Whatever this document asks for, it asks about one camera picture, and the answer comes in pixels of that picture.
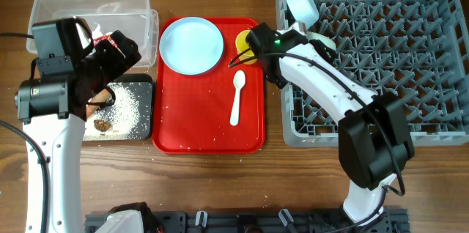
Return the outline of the light green bowl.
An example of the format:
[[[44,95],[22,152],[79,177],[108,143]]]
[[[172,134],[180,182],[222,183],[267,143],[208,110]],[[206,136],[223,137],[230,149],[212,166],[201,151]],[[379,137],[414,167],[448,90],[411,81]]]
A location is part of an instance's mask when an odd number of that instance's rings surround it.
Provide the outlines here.
[[[329,47],[333,50],[336,50],[335,42],[332,41],[332,39],[329,38],[329,37],[326,37],[324,35],[321,35],[321,34],[318,34],[318,33],[315,33],[315,32],[306,32],[306,37],[309,40],[319,40],[320,42],[325,44],[327,47]]]

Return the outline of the light blue bowl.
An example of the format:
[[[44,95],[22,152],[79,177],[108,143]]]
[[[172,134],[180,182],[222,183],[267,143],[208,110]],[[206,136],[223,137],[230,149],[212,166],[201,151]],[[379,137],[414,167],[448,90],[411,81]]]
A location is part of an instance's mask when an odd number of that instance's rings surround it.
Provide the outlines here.
[[[286,0],[287,6],[296,21],[310,29],[319,20],[319,10],[314,0]]]

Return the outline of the dark brown food lump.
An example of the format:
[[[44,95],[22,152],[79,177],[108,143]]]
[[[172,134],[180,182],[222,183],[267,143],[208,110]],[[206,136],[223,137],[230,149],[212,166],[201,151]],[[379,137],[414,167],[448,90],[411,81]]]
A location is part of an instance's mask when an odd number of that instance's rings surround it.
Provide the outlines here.
[[[103,133],[111,128],[110,122],[105,122],[101,119],[95,119],[93,123],[94,123],[95,129]]]

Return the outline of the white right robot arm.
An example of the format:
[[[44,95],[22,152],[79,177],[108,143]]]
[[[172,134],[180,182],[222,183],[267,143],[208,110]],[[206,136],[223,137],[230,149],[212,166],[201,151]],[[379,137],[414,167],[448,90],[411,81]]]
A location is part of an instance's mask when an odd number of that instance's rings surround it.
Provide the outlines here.
[[[405,194],[402,171],[415,155],[402,101],[339,72],[337,52],[309,39],[299,23],[281,31],[261,23],[245,41],[269,82],[298,86],[336,123],[339,162],[350,179],[342,209],[354,227],[376,221],[387,192]]]

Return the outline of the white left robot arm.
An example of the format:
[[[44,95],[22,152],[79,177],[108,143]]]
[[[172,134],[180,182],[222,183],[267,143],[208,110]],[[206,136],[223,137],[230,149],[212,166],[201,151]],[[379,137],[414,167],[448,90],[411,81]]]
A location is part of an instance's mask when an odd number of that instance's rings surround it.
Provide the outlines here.
[[[137,44],[115,31],[82,47],[77,32],[58,33],[33,62],[39,78],[15,99],[29,148],[26,232],[82,232],[80,155],[90,99],[141,58]]]

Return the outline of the clear plastic waste bin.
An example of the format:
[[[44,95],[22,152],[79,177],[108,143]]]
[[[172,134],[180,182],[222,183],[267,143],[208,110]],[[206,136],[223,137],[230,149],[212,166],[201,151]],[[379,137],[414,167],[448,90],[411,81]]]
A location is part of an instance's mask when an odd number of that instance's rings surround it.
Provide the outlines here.
[[[136,67],[155,64],[159,20],[149,0],[34,0],[28,33],[34,23],[69,17],[83,18],[95,39],[121,31],[138,44],[141,60]]]

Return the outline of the grey dishwasher rack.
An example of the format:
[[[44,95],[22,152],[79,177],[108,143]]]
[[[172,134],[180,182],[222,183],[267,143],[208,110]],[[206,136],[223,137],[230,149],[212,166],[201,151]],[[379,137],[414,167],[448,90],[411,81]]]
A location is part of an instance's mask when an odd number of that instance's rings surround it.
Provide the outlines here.
[[[397,95],[416,146],[468,142],[468,29],[460,0],[314,0],[352,81]],[[276,0],[280,29],[294,21]]]

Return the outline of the yellow plastic cup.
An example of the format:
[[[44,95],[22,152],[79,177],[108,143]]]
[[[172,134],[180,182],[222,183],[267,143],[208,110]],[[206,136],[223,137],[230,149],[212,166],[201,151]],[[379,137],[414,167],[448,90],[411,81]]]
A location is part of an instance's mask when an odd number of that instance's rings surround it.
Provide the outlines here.
[[[240,32],[237,35],[237,37],[235,39],[235,46],[237,48],[237,53],[241,53],[244,50],[249,48],[249,46],[248,46],[248,44],[245,40],[247,35],[249,34],[249,32],[250,32],[250,30],[246,29],[246,30]],[[251,58],[251,57],[254,57],[254,53],[252,51],[247,51],[242,56],[239,57],[239,60],[243,61],[243,60]]]

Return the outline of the red and white wrapper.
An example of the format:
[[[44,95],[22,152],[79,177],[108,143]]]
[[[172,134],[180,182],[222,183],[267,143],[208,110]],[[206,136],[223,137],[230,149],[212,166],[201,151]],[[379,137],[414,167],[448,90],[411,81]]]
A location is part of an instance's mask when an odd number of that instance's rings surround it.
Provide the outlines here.
[[[97,25],[97,27],[92,31],[92,39],[94,46],[97,46],[101,41],[108,41],[113,47],[118,48],[117,44],[111,39],[111,32],[105,34],[102,33],[101,25]]]

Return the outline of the white plastic spoon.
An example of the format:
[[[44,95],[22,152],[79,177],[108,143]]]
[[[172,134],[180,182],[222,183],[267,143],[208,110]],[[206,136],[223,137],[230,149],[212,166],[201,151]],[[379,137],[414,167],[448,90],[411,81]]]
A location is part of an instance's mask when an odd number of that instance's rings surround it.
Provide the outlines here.
[[[246,77],[242,70],[238,70],[233,78],[233,84],[235,88],[234,100],[232,104],[232,111],[230,114],[229,123],[231,126],[236,126],[240,118],[240,93],[242,88],[245,86]]]

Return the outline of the light blue plate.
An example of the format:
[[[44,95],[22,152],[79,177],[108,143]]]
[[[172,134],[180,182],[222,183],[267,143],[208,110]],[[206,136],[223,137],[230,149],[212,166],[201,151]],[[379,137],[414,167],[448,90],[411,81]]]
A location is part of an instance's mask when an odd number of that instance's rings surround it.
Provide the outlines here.
[[[164,30],[159,51],[174,72],[198,75],[217,65],[224,52],[224,39],[219,28],[205,18],[181,18]]]

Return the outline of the red serving tray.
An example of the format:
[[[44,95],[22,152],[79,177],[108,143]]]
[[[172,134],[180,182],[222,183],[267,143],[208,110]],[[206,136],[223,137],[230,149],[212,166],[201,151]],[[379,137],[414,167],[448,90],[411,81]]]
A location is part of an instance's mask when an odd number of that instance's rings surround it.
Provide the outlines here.
[[[252,18],[211,18],[224,37],[224,53],[202,75],[182,75],[158,60],[153,106],[153,144],[167,154],[250,154],[265,141],[265,81],[256,64],[228,66],[237,55],[237,35],[253,28]],[[246,76],[240,96],[240,120],[229,118],[235,97],[233,78]]]

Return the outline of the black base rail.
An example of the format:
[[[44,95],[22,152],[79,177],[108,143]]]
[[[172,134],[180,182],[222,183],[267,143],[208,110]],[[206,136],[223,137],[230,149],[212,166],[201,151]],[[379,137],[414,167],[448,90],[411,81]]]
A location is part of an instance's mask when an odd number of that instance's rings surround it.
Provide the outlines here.
[[[196,214],[186,212],[154,212],[163,225],[164,232],[245,232],[254,226],[262,232],[330,232],[351,222],[338,210],[324,209],[311,212],[292,212],[290,226],[285,226],[277,212],[235,212],[208,215],[206,226],[196,225]],[[410,233],[406,209],[384,209],[383,214],[370,226],[357,226],[348,232]]]

